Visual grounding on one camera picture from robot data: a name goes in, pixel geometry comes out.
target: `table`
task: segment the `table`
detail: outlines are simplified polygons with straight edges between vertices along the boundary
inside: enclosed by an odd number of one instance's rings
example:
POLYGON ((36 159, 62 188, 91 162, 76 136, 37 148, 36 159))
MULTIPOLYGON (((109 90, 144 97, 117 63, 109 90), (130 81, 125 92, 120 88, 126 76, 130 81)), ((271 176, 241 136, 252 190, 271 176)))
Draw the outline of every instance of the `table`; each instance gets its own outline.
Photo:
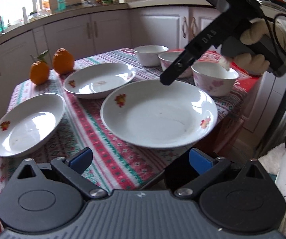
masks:
MULTIPOLYGON (((208 51, 201 61, 217 62, 221 56, 208 51)), ((112 52, 75 61, 75 70, 99 63, 123 62, 137 68, 133 81, 158 79, 161 67, 146 68, 137 61, 132 49, 123 48, 112 52)), ((238 115, 247 92, 257 78, 251 78, 239 69, 240 78, 227 96, 214 98, 221 121, 228 114, 238 115)), ((104 99, 84 100, 68 94, 62 88, 66 76, 59 76, 53 70, 49 80, 35 86, 30 80, 19 85, 13 91, 8 111, 23 101, 43 93, 57 93, 66 100, 66 113, 57 132, 30 158, 37 163, 48 163, 59 156, 72 156, 80 149, 89 147, 93 151, 93 163, 83 176, 109 193, 113 189, 135 189, 157 176, 166 166, 181 156, 191 146, 171 150, 151 150, 130 145, 110 133, 100 119, 100 107, 104 99)), ((194 84, 193 78, 182 81, 194 84)), ((17 166, 27 158, 0 157, 0 192, 6 185, 17 166)))

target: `kitchen counter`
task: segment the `kitchen counter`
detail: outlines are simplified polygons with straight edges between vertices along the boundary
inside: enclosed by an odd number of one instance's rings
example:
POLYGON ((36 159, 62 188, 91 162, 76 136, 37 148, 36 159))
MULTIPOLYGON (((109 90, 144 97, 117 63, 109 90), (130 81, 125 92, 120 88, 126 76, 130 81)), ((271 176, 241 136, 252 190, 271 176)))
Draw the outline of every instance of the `kitchen counter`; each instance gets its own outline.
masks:
MULTIPOLYGON (((91 14, 91 13, 97 13, 97 12, 104 12, 104 11, 115 11, 115 10, 124 10, 124 9, 134 9, 134 8, 143 8, 143 7, 154 7, 154 6, 182 6, 182 5, 188 5, 188 6, 201 6, 201 7, 212 7, 210 3, 208 3, 206 0, 141 0, 131 3, 124 3, 124 4, 115 4, 115 5, 104 5, 104 6, 79 6, 78 8, 67 10, 61 13, 57 13, 54 15, 51 15, 46 18, 42 18, 39 20, 36 20, 31 23, 27 23, 25 25, 19 26, 17 28, 14 28, 13 30, 3 34, 0 36, 0 44, 19 36, 20 34, 23 34, 27 31, 30 31, 34 28, 56 22, 59 20, 64 20, 67 18, 85 15, 85 14, 91 14)), ((276 9, 262 6, 262 9, 266 16, 271 17, 272 15, 277 13, 278 11, 276 9)))

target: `pink floral bowl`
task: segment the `pink floral bowl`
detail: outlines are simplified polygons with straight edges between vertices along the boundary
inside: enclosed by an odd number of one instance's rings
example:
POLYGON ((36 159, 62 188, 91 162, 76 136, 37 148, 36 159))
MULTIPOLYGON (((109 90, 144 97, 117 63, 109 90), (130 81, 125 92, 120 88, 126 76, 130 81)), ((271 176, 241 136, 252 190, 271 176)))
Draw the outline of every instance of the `pink floral bowl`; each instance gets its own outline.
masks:
POLYGON ((227 71, 218 63, 197 62, 192 70, 196 87, 215 97, 227 95, 238 78, 234 69, 227 71))
MULTIPOLYGON (((161 61, 161 66, 162 66, 163 71, 165 71, 171 65, 171 63, 173 63, 175 61, 175 59, 179 56, 179 54, 181 54, 181 52, 168 51, 168 52, 163 52, 163 53, 158 55, 158 57, 161 61)), ((192 74, 193 74, 193 71, 189 67, 188 69, 186 69, 184 71, 184 73, 182 73, 179 76, 179 78, 185 78, 185 77, 191 76, 192 74)))

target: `jar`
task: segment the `jar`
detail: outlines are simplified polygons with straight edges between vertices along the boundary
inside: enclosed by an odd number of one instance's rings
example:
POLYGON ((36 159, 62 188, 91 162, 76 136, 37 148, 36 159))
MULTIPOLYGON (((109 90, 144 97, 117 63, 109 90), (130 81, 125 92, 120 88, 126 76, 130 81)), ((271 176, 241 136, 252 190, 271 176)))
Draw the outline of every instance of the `jar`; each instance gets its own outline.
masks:
POLYGON ((29 20, 29 22, 33 22, 33 21, 36 21, 40 18, 41 18, 41 14, 39 14, 37 12, 32 12, 32 13, 30 13, 30 15, 28 17, 28 20, 29 20))

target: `glove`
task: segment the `glove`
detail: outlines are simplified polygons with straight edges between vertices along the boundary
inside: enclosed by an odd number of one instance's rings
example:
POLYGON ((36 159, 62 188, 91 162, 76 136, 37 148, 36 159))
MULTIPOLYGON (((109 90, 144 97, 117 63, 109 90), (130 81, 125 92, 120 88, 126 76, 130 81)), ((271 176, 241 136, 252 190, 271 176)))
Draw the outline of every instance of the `glove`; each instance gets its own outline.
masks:
MULTIPOLYGON (((273 31, 273 23, 268 23, 271 30, 273 31)), ((275 30, 278 41, 286 52, 286 32, 280 23, 276 23, 275 30)), ((257 43, 263 37, 263 35, 270 37, 270 33, 268 31, 265 20, 259 19, 252 24, 250 29, 247 29, 243 32, 240 37, 240 41, 245 45, 251 45, 257 43)), ((235 58, 221 57, 219 64, 226 70, 229 70, 230 64, 232 62, 234 62, 240 68, 245 69, 246 71, 257 74, 265 72, 270 65, 269 61, 265 60, 265 57, 262 54, 251 56, 249 53, 238 55, 235 58)))

